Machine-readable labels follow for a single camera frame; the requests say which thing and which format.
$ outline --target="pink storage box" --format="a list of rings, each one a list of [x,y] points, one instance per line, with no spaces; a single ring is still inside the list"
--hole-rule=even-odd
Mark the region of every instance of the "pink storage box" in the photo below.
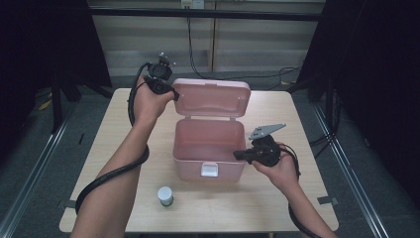
[[[246,135],[235,118],[245,115],[250,87],[245,82],[185,78],[172,86],[180,94],[176,112],[185,116],[176,123],[173,146],[179,177],[238,181],[246,162],[237,161],[233,152],[246,149]]]

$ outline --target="forearm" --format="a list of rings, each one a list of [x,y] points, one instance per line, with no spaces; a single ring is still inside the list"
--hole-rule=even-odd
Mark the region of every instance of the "forearm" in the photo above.
[[[337,237],[309,201],[300,185],[285,194],[297,220],[312,233],[326,238]]]
[[[156,120],[136,123],[99,177],[137,160],[146,148]],[[139,182],[140,167],[121,174],[92,190],[84,199],[72,237],[122,237],[130,217]]]

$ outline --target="hand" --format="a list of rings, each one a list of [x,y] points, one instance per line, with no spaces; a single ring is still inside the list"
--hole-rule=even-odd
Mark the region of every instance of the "hand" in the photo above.
[[[278,146],[281,149],[286,150],[286,147],[282,143],[279,143]],[[285,152],[280,153],[280,161],[273,167],[266,167],[256,161],[253,161],[253,166],[257,171],[266,175],[272,184],[280,189],[285,195],[299,186],[293,158]]]
[[[140,76],[137,85],[145,82],[145,79]],[[173,92],[168,92],[163,95],[153,93],[149,86],[144,83],[137,90],[134,102],[135,124],[140,121],[156,121],[163,113],[166,104],[174,97]]]

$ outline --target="wooden table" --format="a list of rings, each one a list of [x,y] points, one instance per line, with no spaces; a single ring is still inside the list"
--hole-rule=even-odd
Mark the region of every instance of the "wooden table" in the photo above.
[[[117,150],[131,125],[127,113],[130,89],[118,89],[110,102],[86,163],[71,195],[76,200],[83,188],[94,180]],[[172,149],[175,123],[183,117],[169,102],[149,139],[151,156],[143,164],[136,202],[127,232],[137,233],[227,233],[296,231],[287,211],[287,200],[266,176],[246,164],[236,183],[183,181],[175,171]],[[303,131],[290,94],[279,91],[253,91],[247,113],[239,118],[250,135],[256,126],[285,123],[272,134],[297,154],[300,184],[315,208],[333,229],[338,221],[331,204],[320,205],[317,197],[327,195],[318,167]],[[164,207],[158,189],[171,187],[174,203]],[[59,228],[71,232],[76,214],[67,208]]]

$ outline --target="wall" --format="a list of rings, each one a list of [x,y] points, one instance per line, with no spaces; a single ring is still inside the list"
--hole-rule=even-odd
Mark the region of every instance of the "wall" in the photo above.
[[[180,1],[90,0],[91,6],[180,8]],[[322,0],[205,1],[205,9],[321,13]],[[133,75],[144,61],[164,52],[174,72],[192,71],[185,18],[94,16],[111,76]],[[268,20],[191,19],[198,71],[279,70],[300,66],[317,23]]]

